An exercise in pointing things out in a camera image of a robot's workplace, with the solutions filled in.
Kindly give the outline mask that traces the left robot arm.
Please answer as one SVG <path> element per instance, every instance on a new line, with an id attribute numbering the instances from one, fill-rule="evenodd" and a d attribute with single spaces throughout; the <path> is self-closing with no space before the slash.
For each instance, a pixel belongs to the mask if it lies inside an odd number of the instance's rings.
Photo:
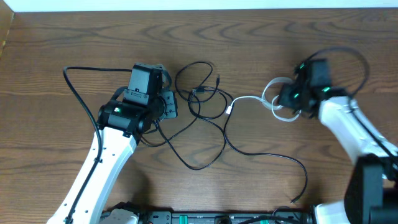
<path id="1" fill-rule="evenodd" d="M 137 63 L 128 86 L 118 88 L 94 117 L 90 151 L 49 223 L 99 223 L 118 175 L 154 121 L 177 117 L 171 77 L 162 64 Z"/>

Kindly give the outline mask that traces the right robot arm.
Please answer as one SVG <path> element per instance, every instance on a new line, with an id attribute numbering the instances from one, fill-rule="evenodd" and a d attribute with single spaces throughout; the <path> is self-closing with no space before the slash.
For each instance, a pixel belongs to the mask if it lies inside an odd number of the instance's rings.
<path id="1" fill-rule="evenodd" d="M 316 223 L 397 223 L 397 146 L 365 117 L 345 89 L 333 87 L 325 59 L 305 60 L 283 85 L 278 104 L 316 116 L 337 138 L 354 169 L 344 199 L 314 207 Z"/>

